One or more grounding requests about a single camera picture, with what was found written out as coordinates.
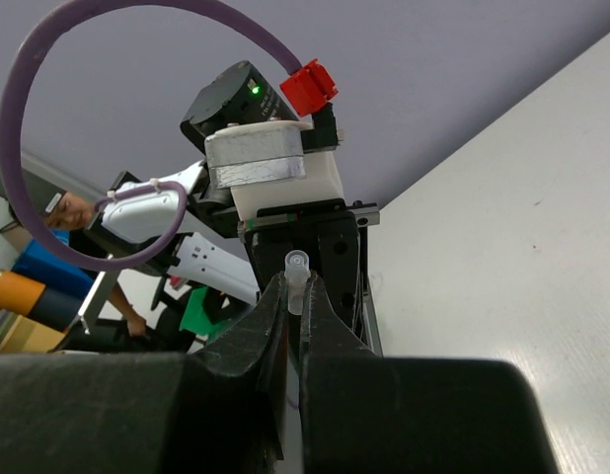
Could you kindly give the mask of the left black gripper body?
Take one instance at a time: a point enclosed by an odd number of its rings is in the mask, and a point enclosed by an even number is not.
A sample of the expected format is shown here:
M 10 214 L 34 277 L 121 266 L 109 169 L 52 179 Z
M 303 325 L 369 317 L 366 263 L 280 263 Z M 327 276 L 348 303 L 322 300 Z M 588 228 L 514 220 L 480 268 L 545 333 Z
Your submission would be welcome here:
M 260 289 L 280 271 L 323 279 L 332 308 L 377 355 L 382 354 L 368 277 L 368 228 L 376 203 L 341 198 L 265 208 L 238 224 Z

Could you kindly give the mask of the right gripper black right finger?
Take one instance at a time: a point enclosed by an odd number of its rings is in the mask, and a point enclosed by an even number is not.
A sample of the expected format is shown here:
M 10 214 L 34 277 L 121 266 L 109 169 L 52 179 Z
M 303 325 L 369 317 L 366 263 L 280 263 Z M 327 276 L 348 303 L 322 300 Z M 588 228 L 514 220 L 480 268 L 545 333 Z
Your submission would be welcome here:
M 523 374 L 497 359 L 385 357 L 305 290 L 300 417 L 309 473 L 555 473 Z

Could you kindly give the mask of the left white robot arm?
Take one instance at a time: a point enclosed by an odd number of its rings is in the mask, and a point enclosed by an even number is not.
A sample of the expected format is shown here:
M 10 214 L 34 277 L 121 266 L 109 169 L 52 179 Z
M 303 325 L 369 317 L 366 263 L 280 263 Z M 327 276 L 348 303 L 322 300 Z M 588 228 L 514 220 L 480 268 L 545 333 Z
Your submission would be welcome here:
M 304 278 L 317 274 L 336 314 L 380 353 L 367 277 L 368 229 L 379 209 L 344 199 L 334 158 L 337 91 L 317 60 L 278 88 L 249 61 L 228 67 L 197 93 L 180 124 L 201 159 L 162 178 L 120 174 L 88 234 L 115 257 L 169 236 L 144 271 L 247 303 L 276 273 L 291 272 L 292 312 Z

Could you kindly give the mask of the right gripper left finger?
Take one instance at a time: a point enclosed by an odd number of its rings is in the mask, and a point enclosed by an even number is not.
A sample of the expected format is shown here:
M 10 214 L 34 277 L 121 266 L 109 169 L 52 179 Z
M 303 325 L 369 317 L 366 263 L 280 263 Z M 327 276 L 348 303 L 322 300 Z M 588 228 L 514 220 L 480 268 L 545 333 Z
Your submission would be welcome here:
M 0 355 L 0 473 L 270 473 L 286 284 L 192 355 Z

